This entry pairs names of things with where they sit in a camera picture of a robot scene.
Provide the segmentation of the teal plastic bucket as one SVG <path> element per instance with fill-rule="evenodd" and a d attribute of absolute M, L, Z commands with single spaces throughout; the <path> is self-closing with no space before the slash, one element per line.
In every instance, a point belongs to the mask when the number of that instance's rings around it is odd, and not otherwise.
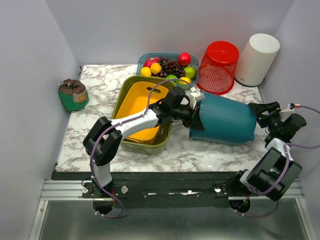
<path fill-rule="evenodd" d="M 256 116 L 245 103 L 205 92 L 198 104 L 203 131 L 191 128 L 189 138 L 226 145 L 255 139 Z"/>

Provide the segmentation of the red mesh basket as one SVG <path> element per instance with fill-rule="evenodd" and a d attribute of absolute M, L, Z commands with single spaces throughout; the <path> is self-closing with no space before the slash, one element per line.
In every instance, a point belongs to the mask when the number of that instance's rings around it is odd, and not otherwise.
<path fill-rule="evenodd" d="M 224 95 L 234 86 L 240 53 L 227 41 L 212 42 L 206 49 L 198 72 L 197 86 L 207 93 Z"/>

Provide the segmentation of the white cylindrical container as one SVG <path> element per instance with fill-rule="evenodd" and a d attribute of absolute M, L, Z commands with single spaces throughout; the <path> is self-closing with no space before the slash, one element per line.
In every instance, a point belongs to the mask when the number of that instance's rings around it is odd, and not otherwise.
<path fill-rule="evenodd" d="M 259 86 L 279 49 L 280 43 L 274 36 L 265 33 L 252 35 L 239 57 L 235 80 L 247 87 Z"/>

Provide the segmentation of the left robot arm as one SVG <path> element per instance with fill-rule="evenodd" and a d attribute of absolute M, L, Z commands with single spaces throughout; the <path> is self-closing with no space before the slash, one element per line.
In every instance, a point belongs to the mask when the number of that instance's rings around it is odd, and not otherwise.
<path fill-rule="evenodd" d="M 192 87 L 186 93 L 181 87 L 175 86 L 164 98 L 154 103 L 148 102 L 146 108 L 138 113 L 119 119 L 99 118 L 83 141 L 85 151 L 90 156 L 93 191 L 101 198 L 111 195 L 110 162 L 125 138 L 171 120 L 182 121 L 189 129 L 204 130 L 197 106 L 204 98 L 204 93 L 197 87 Z"/>

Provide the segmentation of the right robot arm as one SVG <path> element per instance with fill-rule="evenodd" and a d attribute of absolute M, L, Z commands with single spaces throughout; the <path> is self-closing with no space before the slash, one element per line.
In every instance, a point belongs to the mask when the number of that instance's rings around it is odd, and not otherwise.
<path fill-rule="evenodd" d="M 264 139 L 267 152 L 253 169 L 240 170 L 230 183 L 230 191 L 241 196 L 247 190 L 259 196 L 278 201 L 302 171 L 290 154 L 291 139 L 307 125 L 304 117 L 295 113 L 295 105 L 281 110 L 278 102 L 249 103 L 261 128 L 269 130 Z"/>

